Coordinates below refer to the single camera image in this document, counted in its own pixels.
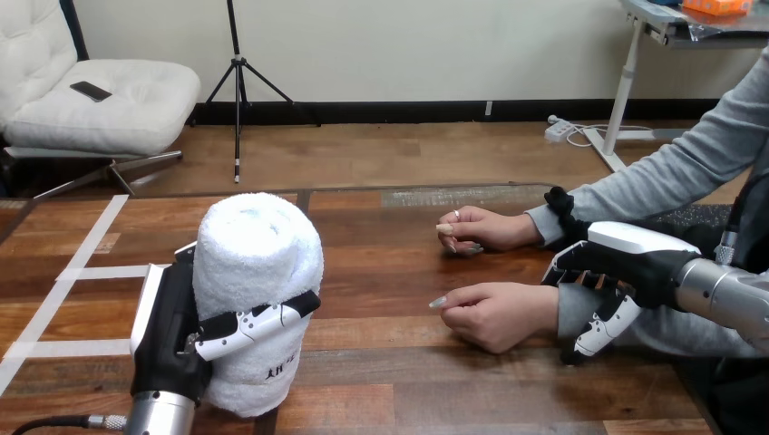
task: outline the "cable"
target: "cable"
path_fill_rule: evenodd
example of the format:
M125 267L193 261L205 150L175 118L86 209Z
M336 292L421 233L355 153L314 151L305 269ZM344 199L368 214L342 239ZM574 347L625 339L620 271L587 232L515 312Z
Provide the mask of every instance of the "cable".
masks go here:
M608 124L582 125L582 124L574 124L574 123L572 123L571 125L573 125L577 129L574 130L573 132L569 133L569 135L566 136L566 141L568 143L570 143L571 145L577 147L577 148L591 147L592 144L590 142L588 142L588 143L577 143L577 142L575 142L574 140L571 139L571 136L573 136L575 134L581 134L581 135L584 136L585 135L584 130L586 130L586 129L593 129L595 131L600 131L600 132L605 133L607 131L607 128L608 128ZM621 125L621 126L619 126L619 129L621 131L622 130L623 131L626 131L626 130L651 131L651 130L653 130L653 129L649 128L649 127L643 127L643 126L640 126L640 125Z
M745 209L747 197L750 196L750 192L753 191L755 185L757 185L759 181L765 179L767 176L769 176L769 169L764 169L757 175L747 180L743 188L740 189L740 193L737 195L735 203L732 206L732 211L729 213L729 219L726 221L726 231L732 231L735 233L739 231L740 219L743 216L743 210Z
M30 421L15 430L13 435L22 435L30 430L45 427L123 430L125 425L126 418L122 415L57 415Z
M47 419L33 420L15 430L13 435L22 435L23 433L26 433L32 429L44 428L48 426L68 426L87 429L88 417L89 416L87 415L57 415L48 417Z

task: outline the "chair leg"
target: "chair leg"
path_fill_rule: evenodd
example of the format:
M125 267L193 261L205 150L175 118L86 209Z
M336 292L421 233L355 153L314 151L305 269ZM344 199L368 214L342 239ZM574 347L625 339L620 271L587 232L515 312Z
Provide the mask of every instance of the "chair leg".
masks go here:
M104 168L99 168L95 170L94 172L89 172L88 174L83 175L82 177L78 179L74 179L68 183L64 183L63 185L52 188L51 190L48 190L46 192L41 193L40 195L33 198L33 201L39 201L44 198L49 198L54 195L59 195L64 192L68 192L70 190L74 190L77 188L81 188L87 184L91 184L94 181L98 181L100 179L104 179Z
M118 171L130 170L130 169L144 168L145 166L154 165L156 163L161 163L163 161L174 160L174 159L180 160L181 158L182 158L181 151L171 151L171 152L164 152L162 154L158 154L157 156L122 161L120 163L115 163L113 166Z
M112 179L114 179L120 185L120 187L125 193L131 195L132 197L135 197L136 194L133 193L133 189L131 188L131 186L129 186L129 184L125 181L125 179L123 179L121 173L118 172L118 170L115 168L116 166L117 164L113 163L112 165L107 167L107 173L112 175Z
M110 164L109 166L97 169L94 172L90 172L86 175L83 175L78 179L74 179L68 183L64 183L63 185L57 188L52 188L47 192L43 192L40 195L34 197L33 200L38 201L44 198L50 198L54 195L59 195L64 192L68 192L70 190L81 188L82 186L93 183L94 181L98 181L100 179L105 179L107 177L112 177L121 186L121 188L125 191L125 193L131 196L135 196L135 193L133 192L133 189L131 189L131 186L122 177L120 173L121 170L144 168L146 166L154 165L156 163L162 163L164 161L169 161L174 159L180 160L181 158L182 158L181 151L171 151L171 152L164 152L162 154L158 154L157 156L146 157L141 159L133 159L128 161L123 161L120 163L116 163L113 161L112 164Z

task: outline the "gray sweater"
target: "gray sweater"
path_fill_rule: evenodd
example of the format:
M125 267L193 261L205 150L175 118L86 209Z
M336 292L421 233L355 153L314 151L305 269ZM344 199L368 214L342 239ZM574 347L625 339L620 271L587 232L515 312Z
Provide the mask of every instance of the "gray sweater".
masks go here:
M745 78L727 92L717 107L683 137L620 172L570 192L575 218L587 221L648 218L695 202L754 165L769 168L769 47ZM766 188L751 195L746 220L766 219L756 210ZM545 244L563 237L558 219L546 206L527 211ZM766 225L752 225L751 232ZM559 336L574 337L600 304L595 292L581 285L561 285ZM761 355L732 329L694 314L662 307L647 310L615 343L645 345L665 353L689 356L756 357Z

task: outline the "robotic arm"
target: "robotic arm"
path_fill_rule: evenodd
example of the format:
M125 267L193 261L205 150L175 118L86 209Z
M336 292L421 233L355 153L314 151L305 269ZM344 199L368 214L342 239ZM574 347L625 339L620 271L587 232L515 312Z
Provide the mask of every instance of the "robotic arm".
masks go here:
M701 257L674 237L618 222L597 222L588 240L558 253L542 279L545 285L586 279L613 290L592 315L561 360L569 365L603 349L638 318L644 308L667 305L702 316L767 349L769 280Z
M209 385L211 361L257 343L320 306L308 291L278 305L198 321L192 290L195 244L175 253L168 268L150 266L131 331L135 374L130 435L186 435Z

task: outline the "towel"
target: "towel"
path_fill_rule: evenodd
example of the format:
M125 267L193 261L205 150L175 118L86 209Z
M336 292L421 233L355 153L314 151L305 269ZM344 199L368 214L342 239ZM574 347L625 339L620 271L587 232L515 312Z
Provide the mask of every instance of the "towel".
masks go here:
M192 287L200 320L276 305L312 290L323 274L320 237L288 201L267 193L214 204L198 231ZM206 401L255 417L276 408L297 372L311 316L266 340L214 360Z

